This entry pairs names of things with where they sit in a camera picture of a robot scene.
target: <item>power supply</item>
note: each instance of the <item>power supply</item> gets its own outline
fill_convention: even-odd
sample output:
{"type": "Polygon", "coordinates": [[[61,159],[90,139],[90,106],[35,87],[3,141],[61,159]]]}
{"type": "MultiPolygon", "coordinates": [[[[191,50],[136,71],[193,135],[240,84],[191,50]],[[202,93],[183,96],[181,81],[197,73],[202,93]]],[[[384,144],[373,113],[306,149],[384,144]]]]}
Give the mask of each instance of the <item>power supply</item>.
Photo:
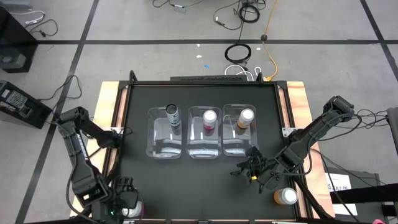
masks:
{"type": "Polygon", "coordinates": [[[41,129],[51,111],[12,83],[0,80],[0,120],[41,129]]]}

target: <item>clear plastic container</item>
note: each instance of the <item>clear plastic container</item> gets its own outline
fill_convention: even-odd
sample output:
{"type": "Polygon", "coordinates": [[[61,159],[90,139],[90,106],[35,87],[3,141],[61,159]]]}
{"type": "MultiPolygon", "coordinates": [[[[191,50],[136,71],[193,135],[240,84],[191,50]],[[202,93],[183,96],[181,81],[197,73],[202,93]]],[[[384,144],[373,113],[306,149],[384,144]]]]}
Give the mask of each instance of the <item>clear plastic container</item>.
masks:
{"type": "Polygon", "coordinates": [[[223,152],[227,156],[245,156],[246,151],[257,146],[256,108],[252,105],[224,105],[223,107],[223,152]],[[241,129],[237,122],[242,110],[251,109],[254,119],[250,127],[241,129]]]}
{"type": "Polygon", "coordinates": [[[215,159],[221,154],[221,109],[193,106],[188,110],[187,152],[194,159],[215,159]],[[217,119],[213,129],[204,127],[203,115],[213,110],[217,119]]]}
{"type": "Polygon", "coordinates": [[[182,122],[173,127],[167,117],[166,107],[148,111],[148,140],[146,153],[155,159],[178,159],[182,152],[182,122]]]}

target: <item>sticker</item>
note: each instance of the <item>sticker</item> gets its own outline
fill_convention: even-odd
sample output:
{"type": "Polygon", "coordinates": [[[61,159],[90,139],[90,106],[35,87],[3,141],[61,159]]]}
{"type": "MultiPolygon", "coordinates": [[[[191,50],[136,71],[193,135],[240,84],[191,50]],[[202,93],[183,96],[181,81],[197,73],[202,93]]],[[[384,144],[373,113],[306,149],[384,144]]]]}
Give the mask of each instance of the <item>sticker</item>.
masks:
{"type": "Polygon", "coordinates": [[[13,107],[13,106],[9,105],[8,103],[5,103],[5,102],[0,102],[0,108],[2,108],[2,107],[7,109],[7,110],[9,110],[9,111],[15,111],[15,107],[13,107]]]}
{"type": "Polygon", "coordinates": [[[7,97],[9,92],[10,92],[9,90],[4,90],[4,92],[1,95],[1,97],[4,97],[4,98],[7,97]]]}
{"type": "MultiPolygon", "coordinates": [[[[332,192],[333,189],[331,186],[329,175],[327,173],[325,173],[325,175],[328,182],[329,192],[332,192]]],[[[336,191],[351,189],[351,183],[349,182],[348,175],[330,174],[330,177],[333,181],[333,185],[335,186],[336,191]]],[[[346,206],[353,215],[358,215],[355,204],[346,204],[346,206]]],[[[336,214],[349,215],[347,209],[342,204],[333,204],[333,209],[335,210],[336,214]]]]}

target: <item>wooden board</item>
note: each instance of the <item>wooden board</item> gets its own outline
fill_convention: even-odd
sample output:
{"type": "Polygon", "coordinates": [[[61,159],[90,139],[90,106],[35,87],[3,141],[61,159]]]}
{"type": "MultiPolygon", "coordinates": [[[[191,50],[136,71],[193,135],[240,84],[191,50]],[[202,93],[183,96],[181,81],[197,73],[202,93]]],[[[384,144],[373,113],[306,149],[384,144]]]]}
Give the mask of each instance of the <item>wooden board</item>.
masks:
{"type": "MultiPolygon", "coordinates": [[[[304,83],[287,82],[287,88],[289,92],[290,104],[293,111],[295,127],[305,128],[312,122],[312,116],[310,112],[310,106],[308,105],[307,94],[305,93],[304,83]]],[[[312,148],[319,151],[318,144],[314,144],[312,148]]],[[[325,209],[325,211],[329,215],[335,217],[335,211],[331,202],[321,157],[316,152],[311,151],[310,153],[312,157],[312,171],[305,176],[308,189],[311,191],[318,203],[322,205],[323,209],[325,209]]],[[[309,165],[310,162],[307,157],[304,161],[305,171],[308,170],[309,165]]],[[[315,213],[314,210],[313,216],[314,218],[318,218],[318,215],[315,213]]]]}
{"type": "MultiPolygon", "coordinates": [[[[311,112],[308,105],[307,95],[305,93],[305,88],[303,82],[287,82],[289,89],[289,98],[290,104],[292,106],[293,117],[295,121],[296,128],[304,128],[308,124],[312,122],[311,112]]],[[[94,115],[94,123],[96,123],[101,128],[107,128],[111,126],[112,122],[112,114],[114,111],[115,103],[116,103],[116,95],[118,92],[119,82],[103,82],[101,86],[101,91],[99,93],[97,107],[94,115]]],[[[279,91],[281,98],[281,106],[282,113],[285,121],[285,125],[290,127],[289,119],[287,116],[287,108],[286,102],[284,99],[284,92],[279,91]]],[[[127,97],[127,91],[123,91],[121,95],[121,104],[119,106],[118,119],[116,121],[116,126],[122,126],[123,120],[123,111],[124,111],[124,103],[127,97]]],[[[89,140],[87,144],[88,153],[91,154],[98,148],[98,145],[95,140],[89,140]]],[[[318,144],[313,146],[314,149],[319,150],[318,144]]],[[[329,190],[326,183],[325,171],[323,170],[322,160],[316,152],[311,153],[313,160],[313,169],[311,173],[309,173],[307,178],[307,185],[316,200],[323,206],[325,211],[331,216],[335,216],[333,205],[331,203],[329,190]]],[[[91,162],[95,165],[100,171],[103,168],[105,158],[105,150],[97,153],[93,158],[91,158],[91,162]]],[[[114,156],[110,161],[110,164],[113,164],[114,156]]],[[[305,170],[308,170],[309,161],[306,158],[304,162],[305,170]]],[[[303,203],[302,193],[298,191],[299,197],[299,207],[300,213],[302,217],[306,217],[307,214],[305,212],[305,207],[303,203]]],[[[82,211],[82,207],[80,206],[77,199],[74,199],[73,206],[82,211]]]]}
{"type": "MultiPolygon", "coordinates": [[[[100,128],[109,128],[112,125],[112,116],[116,104],[118,86],[119,82],[103,82],[101,85],[101,90],[99,92],[93,120],[93,122],[97,124],[100,128]]],[[[86,148],[87,153],[91,155],[91,153],[96,151],[98,148],[96,140],[89,139],[86,148]]],[[[105,152],[106,150],[102,149],[97,152],[97,154],[95,154],[92,158],[90,158],[91,163],[96,166],[100,172],[103,169],[105,152]]],[[[76,197],[73,199],[72,205],[78,211],[83,210],[76,197]]],[[[70,216],[75,215],[75,212],[70,212],[70,216]]]]}

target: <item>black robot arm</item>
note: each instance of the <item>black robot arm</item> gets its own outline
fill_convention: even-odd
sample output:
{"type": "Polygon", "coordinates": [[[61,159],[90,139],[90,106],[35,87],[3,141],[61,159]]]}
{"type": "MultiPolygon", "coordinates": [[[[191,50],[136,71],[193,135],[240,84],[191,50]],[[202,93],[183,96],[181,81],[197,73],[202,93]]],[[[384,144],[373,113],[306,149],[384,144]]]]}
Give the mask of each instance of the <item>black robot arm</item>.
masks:
{"type": "Polygon", "coordinates": [[[259,194],[264,187],[270,190],[276,188],[281,179],[289,175],[302,189],[304,196],[308,198],[320,217],[330,218],[311,192],[305,188],[297,171],[303,166],[304,159],[308,156],[313,144],[338,123],[352,119],[353,108],[354,106],[342,97],[334,96],[323,107],[323,113],[317,119],[305,129],[298,129],[288,136],[287,145],[275,157],[263,158],[260,151],[256,147],[252,147],[246,151],[248,160],[238,164],[240,170],[232,172],[231,175],[243,176],[248,184],[252,181],[259,183],[259,194]]]}
{"type": "MultiPolygon", "coordinates": [[[[90,162],[80,130],[94,137],[99,147],[103,148],[118,148],[120,134],[115,130],[102,130],[90,121],[87,110],[82,107],[62,113],[57,124],[73,166],[70,176],[72,190],[85,213],[92,213],[92,219],[98,223],[122,222],[118,215],[121,210],[118,206],[119,193],[134,191],[132,178],[120,179],[120,183],[116,184],[116,190],[109,187],[98,168],[90,162]]],[[[135,207],[137,197],[134,197],[134,200],[135,207]]]]}

